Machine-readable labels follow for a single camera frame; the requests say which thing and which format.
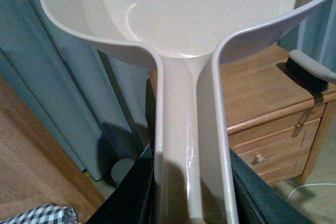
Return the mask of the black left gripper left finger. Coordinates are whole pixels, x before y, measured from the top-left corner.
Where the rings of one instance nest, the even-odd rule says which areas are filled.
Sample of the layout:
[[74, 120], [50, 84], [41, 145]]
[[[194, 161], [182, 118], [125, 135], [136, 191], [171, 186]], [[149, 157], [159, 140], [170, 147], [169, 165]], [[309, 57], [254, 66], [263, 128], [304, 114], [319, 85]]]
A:
[[89, 223], [150, 223], [154, 154], [148, 144], [120, 185], [91, 216]]

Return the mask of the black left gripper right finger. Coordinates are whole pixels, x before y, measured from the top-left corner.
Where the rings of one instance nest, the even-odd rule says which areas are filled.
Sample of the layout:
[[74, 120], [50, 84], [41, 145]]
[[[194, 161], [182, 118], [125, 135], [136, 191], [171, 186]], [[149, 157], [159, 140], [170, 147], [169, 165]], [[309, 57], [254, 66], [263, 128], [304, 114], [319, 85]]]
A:
[[312, 223], [230, 152], [239, 223]]

